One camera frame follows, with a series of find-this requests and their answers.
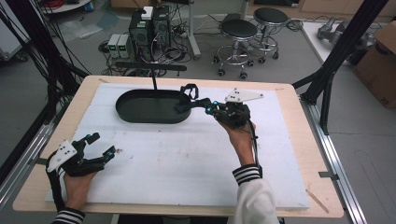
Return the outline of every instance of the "cardboard box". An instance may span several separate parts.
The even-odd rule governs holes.
[[[354,72],[386,108],[396,107],[396,21],[375,33],[372,46]]]
[[[111,0],[111,6],[118,8],[143,8],[153,7],[152,4],[156,2],[161,3],[161,1],[155,0]]]

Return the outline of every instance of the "power supply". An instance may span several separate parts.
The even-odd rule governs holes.
[[[141,18],[142,13],[136,11],[131,18],[129,25],[129,35],[131,40],[140,47],[149,47],[152,42],[152,21],[144,21]]]
[[[129,58],[132,53],[131,37],[129,35],[121,35],[117,43],[117,49],[121,58]]]
[[[154,26],[154,36],[156,36],[157,39],[157,48],[170,48],[171,27],[169,21],[169,6],[155,8],[152,23]]]
[[[108,50],[112,58],[119,58],[119,50],[117,49],[117,43],[119,42],[121,35],[112,35],[107,43]]]

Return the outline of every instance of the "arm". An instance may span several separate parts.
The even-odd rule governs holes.
[[[248,126],[231,129],[220,124],[230,136],[241,167],[233,171],[238,183],[237,205],[234,217],[228,223],[278,224],[275,200],[270,184],[260,177],[252,152],[252,140]]]
[[[87,202],[88,191],[95,175],[96,173],[77,177],[64,175],[64,184],[67,193],[66,208],[58,213],[52,224],[81,224],[83,222],[85,214],[80,210]]]

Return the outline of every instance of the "wooden table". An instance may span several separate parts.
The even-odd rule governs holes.
[[[101,83],[150,84],[146,77],[86,77],[54,131],[41,158],[46,159],[64,139],[71,140],[86,109]],[[294,88],[290,84],[214,81],[199,79],[159,78],[158,85],[183,86],[195,83],[198,87],[234,88],[275,91],[290,141],[299,164],[311,207],[306,210],[276,210],[279,217],[342,217],[344,211],[330,178],[321,178],[318,172],[327,171],[318,145],[310,129]],[[17,196],[13,208],[17,211],[56,211],[54,203],[44,199],[50,182],[44,165],[35,165]],[[142,204],[89,203],[85,212],[120,214],[161,214],[195,216],[231,216],[232,207],[173,206]]]

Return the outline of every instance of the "white bracket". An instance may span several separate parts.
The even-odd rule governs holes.
[[[249,100],[256,100],[263,98],[264,95],[262,93],[257,93],[253,91],[244,91],[238,90],[237,88],[233,89],[233,91],[225,98],[226,102],[233,103],[242,103]]]
[[[47,168],[47,172],[52,172],[55,169],[58,169],[62,164],[72,158],[77,154],[76,149],[70,144],[69,141],[64,140],[60,145],[56,152],[56,154],[50,159],[49,167]]]

